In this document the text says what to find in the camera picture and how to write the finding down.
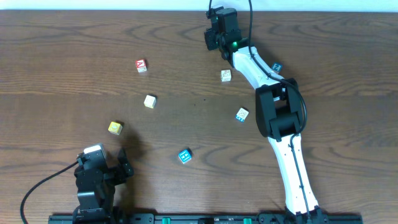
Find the blue number 2 block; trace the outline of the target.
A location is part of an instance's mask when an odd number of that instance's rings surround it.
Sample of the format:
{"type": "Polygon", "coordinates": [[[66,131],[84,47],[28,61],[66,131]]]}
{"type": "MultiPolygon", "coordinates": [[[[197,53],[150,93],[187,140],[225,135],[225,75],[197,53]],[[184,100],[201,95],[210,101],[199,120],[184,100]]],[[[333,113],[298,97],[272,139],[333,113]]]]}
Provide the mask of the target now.
{"type": "Polygon", "coordinates": [[[271,66],[271,69],[272,69],[275,73],[279,74],[280,71],[282,70],[282,65],[279,64],[279,63],[274,63],[274,64],[271,66]]]}

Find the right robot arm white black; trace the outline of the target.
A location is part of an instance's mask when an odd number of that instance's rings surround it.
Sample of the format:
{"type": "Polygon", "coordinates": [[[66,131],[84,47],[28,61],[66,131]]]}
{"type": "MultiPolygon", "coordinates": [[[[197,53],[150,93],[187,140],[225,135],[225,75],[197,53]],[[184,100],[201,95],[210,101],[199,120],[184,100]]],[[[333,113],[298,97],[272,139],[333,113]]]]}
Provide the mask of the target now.
{"type": "Polygon", "coordinates": [[[307,107],[297,82],[268,66],[251,38],[242,36],[234,8],[209,7],[206,17],[211,22],[204,33],[208,50],[218,49],[255,90],[257,127],[277,157],[287,210],[310,222],[318,202],[303,161],[301,133],[307,123],[307,107]]]}

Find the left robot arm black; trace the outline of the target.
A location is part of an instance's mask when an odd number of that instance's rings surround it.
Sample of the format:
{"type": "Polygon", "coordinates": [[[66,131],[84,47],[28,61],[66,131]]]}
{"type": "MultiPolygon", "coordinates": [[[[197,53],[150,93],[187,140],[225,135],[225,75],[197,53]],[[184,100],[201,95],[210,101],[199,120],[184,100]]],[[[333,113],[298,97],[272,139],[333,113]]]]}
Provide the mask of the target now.
{"type": "Polygon", "coordinates": [[[73,223],[123,223],[124,214],[114,206],[115,186],[134,175],[134,170],[122,148],[118,164],[108,167],[102,151],[81,153],[75,169],[80,216],[73,214],[73,223]]]}

